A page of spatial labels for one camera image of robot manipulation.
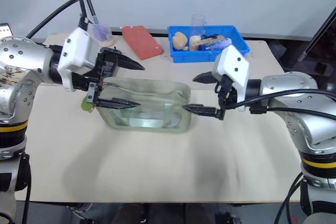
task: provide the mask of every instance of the table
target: table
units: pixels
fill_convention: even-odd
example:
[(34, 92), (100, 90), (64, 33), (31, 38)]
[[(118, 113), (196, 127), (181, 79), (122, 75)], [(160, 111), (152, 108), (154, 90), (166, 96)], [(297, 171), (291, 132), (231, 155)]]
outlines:
[[(61, 44), (53, 34), (46, 44)], [(139, 61), (146, 71), (118, 76), (173, 80), (192, 88), (191, 103), (217, 106), (214, 85), (193, 83), (212, 62), (173, 63), (167, 38), (160, 56)], [(247, 41), (251, 78), (281, 74), (264, 41)], [(121, 36), (115, 46), (136, 60)], [(282, 201), (300, 172), (300, 157), (282, 119), (227, 111), (224, 121), (192, 116), (184, 134), (117, 131), (97, 111), (80, 109), (82, 91), (40, 86), (29, 119), (26, 151), (31, 200), (53, 202)], [(16, 193), (23, 200), (25, 191)], [(292, 200), (299, 200), (299, 194)]]

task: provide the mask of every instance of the red sponge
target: red sponge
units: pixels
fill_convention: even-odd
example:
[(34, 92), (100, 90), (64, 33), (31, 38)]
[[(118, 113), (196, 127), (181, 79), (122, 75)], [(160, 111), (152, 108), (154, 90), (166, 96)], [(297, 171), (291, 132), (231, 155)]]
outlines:
[(143, 26), (124, 26), (122, 36), (141, 60), (163, 53), (162, 47)]

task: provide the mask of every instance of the floor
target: floor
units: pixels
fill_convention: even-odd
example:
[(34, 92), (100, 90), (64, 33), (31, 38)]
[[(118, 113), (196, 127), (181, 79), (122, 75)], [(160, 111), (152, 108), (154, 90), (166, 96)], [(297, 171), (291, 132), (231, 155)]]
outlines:
[[(99, 224), (110, 224), (121, 204), (93, 204), (82, 215), (86, 218), (99, 220)], [(280, 203), (253, 204), (233, 206), (230, 204), (205, 204), (209, 215), (215, 223), (215, 216), (226, 212), (235, 214), (243, 224), (273, 223)], [(17, 202), (16, 223), (21, 223), (24, 202)], [(306, 215), (302, 212), (298, 202), (290, 204), (293, 224), (303, 223)], [(150, 224), (183, 224), (182, 204), (151, 204)], [(79, 224), (80, 219), (71, 213), (65, 206), (31, 202), (29, 205), (28, 224)], [(286, 214), (283, 213), (280, 224), (287, 223)]]

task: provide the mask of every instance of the blue plastic tray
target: blue plastic tray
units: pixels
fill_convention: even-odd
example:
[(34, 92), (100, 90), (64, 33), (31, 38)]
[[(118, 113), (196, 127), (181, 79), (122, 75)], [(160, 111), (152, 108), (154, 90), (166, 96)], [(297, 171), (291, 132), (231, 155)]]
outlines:
[[(180, 31), (189, 37), (190, 26), (169, 26), (168, 37), (170, 44), (170, 55), (175, 63), (181, 62), (206, 62), (215, 61), (217, 55), (222, 51), (182, 51), (173, 48), (172, 37)], [(205, 35), (219, 34), (232, 40), (232, 44), (244, 56), (250, 52), (246, 42), (234, 26), (205, 26)]]

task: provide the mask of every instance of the green object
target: green object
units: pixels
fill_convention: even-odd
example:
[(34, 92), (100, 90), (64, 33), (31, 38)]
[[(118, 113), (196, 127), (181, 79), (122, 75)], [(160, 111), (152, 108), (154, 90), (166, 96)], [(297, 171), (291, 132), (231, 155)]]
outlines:
[(190, 88), (173, 81), (109, 77), (100, 93), (102, 99), (126, 99), (140, 106), (128, 109), (97, 107), (105, 122), (115, 129), (150, 132), (185, 132), (191, 114), (183, 109), (189, 103)]
[(91, 112), (93, 110), (94, 106), (93, 106), (93, 103), (88, 103), (86, 101), (87, 97), (88, 97), (87, 95), (84, 97), (84, 99), (82, 100), (82, 104), (80, 105), (80, 107), (84, 111)]

